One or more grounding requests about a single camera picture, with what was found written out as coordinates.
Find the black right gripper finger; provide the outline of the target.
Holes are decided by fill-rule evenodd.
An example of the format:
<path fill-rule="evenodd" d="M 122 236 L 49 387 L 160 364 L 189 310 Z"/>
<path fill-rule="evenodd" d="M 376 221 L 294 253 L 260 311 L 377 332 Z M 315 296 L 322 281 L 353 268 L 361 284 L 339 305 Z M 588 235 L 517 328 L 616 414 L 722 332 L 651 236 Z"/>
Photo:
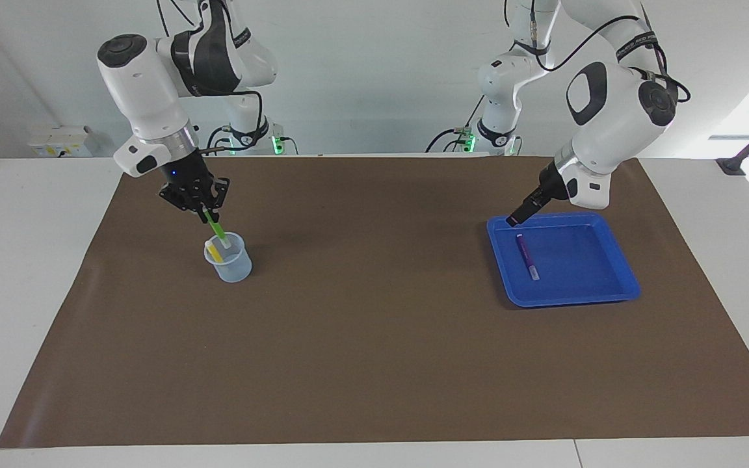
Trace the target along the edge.
<path fill-rule="evenodd" d="M 193 189 L 187 189 L 179 185 L 163 185 L 159 189 L 159 196 L 170 205 L 181 211 L 203 211 L 203 201 Z"/>
<path fill-rule="evenodd" d="M 205 224 L 220 223 L 219 210 L 226 201 L 231 186 L 231 179 L 213 179 L 202 202 L 202 222 Z"/>

